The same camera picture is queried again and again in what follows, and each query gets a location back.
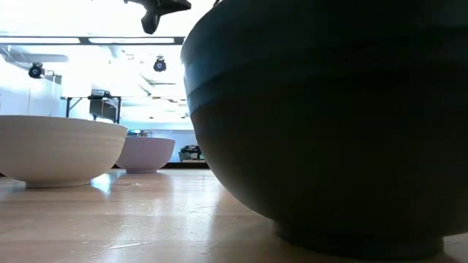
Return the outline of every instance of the pink bowl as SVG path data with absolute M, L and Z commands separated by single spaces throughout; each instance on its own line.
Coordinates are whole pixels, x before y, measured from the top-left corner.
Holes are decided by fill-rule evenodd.
M 155 173 L 169 162 L 175 144 L 171 139 L 128 137 L 117 165 L 127 173 Z

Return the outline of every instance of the black table frame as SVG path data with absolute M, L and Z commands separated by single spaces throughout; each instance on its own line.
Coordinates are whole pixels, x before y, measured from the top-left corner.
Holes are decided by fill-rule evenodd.
M 65 112 L 65 117 L 69 118 L 70 117 L 70 110 L 72 110 L 76 104 L 81 102 L 82 99 L 88 99 L 88 100 L 105 100 L 105 99 L 117 99 L 118 104 L 117 104 L 117 117 L 114 120 L 117 124 L 120 124 L 120 114 L 121 114 L 121 108 L 122 108 L 122 97 L 121 96 L 87 96 L 87 97 L 61 97 L 61 99 L 65 99 L 67 101 L 67 111 Z M 71 102 L 73 99 L 78 99 L 73 105 L 71 105 Z

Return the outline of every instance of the bowl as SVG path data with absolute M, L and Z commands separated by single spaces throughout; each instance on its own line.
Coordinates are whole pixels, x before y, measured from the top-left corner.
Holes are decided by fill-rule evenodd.
M 27 187 L 80 186 L 107 172 L 127 128 L 73 118 L 0 115 L 0 172 Z
M 291 243 L 405 260 L 468 231 L 466 3 L 405 3 L 224 0 L 184 42 L 209 167 Z
M 155 173 L 169 162 L 175 140 L 151 137 L 128 137 L 117 165 L 127 173 Z

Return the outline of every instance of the wooden table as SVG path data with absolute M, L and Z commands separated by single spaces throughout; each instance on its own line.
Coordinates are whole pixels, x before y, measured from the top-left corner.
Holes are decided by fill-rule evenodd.
M 0 178 L 0 207 L 0 263 L 359 262 L 281 241 L 208 170 L 114 170 L 55 189 Z M 420 262 L 468 262 L 468 235 Z

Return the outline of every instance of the bowl base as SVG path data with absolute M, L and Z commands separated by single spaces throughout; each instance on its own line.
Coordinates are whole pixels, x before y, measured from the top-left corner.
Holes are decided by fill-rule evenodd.
M 57 188 L 57 187 L 69 187 L 69 186 L 85 186 L 91 184 L 91 180 L 77 180 L 77 181 L 66 181 L 66 182 L 43 182 L 43 183 L 29 183 L 26 182 L 27 188 Z
M 157 170 L 156 169 L 149 169 L 149 170 L 126 169 L 125 172 L 127 174 L 153 174 L 153 173 L 157 173 Z
M 441 237 L 426 240 L 375 240 L 363 236 L 318 235 L 275 223 L 275 233 L 287 242 L 316 252 L 370 260 L 412 260 L 443 251 Z

